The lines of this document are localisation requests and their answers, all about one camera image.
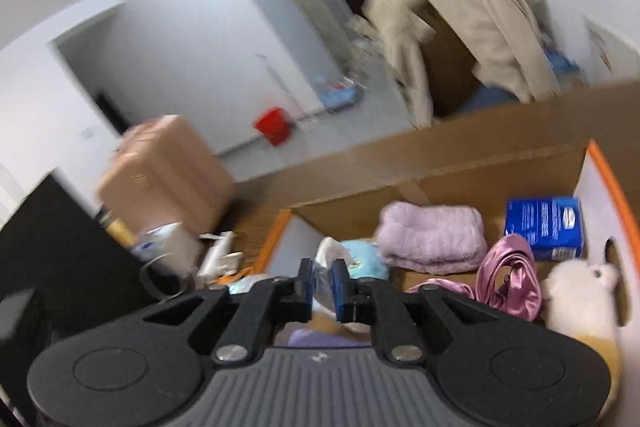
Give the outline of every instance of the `light blue pouch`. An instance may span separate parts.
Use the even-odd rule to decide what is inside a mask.
[[[347,267],[352,279],[361,279],[362,277],[389,279],[389,269],[383,263],[382,256],[378,253],[378,247],[372,242],[354,239],[342,241],[342,245],[349,251],[353,259],[353,263]]]

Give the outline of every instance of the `suitcase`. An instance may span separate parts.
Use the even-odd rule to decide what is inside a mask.
[[[169,223],[199,235],[222,218],[234,179],[187,121],[170,115],[125,134],[97,194],[136,236]]]

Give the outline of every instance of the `tissue package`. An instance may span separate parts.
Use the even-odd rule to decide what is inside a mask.
[[[582,256],[582,220],[578,200],[569,197],[510,200],[504,233],[527,239],[537,261]]]

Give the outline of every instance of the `white plush toy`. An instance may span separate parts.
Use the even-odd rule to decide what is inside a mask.
[[[542,282],[546,327],[591,347],[607,363],[611,390],[600,416],[618,395],[622,371],[613,291],[620,274],[612,264],[589,266],[574,259],[559,264]]]

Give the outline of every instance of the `purple cloth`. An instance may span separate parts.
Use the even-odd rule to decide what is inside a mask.
[[[511,266],[511,273],[496,290],[495,279],[502,266]],[[468,284],[446,279],[429,279],[422,284],[442,286],[527,321],[535,320],[542,307],[533,253],[526,239],[517,233],[503,237],[486,255],[478,269],[475,290]],[[422,284],[409,291],[417,292]]]
[[[470,206],[420,208],[396,201],[380,221],[375,238],[391,266],[446,275],[477,269],[486,254],[482,217]]]
[[[371,343],[352,341],[345,337],[313,330],[294,330],[287,342],[287,347],[366,347],[370,345]]]

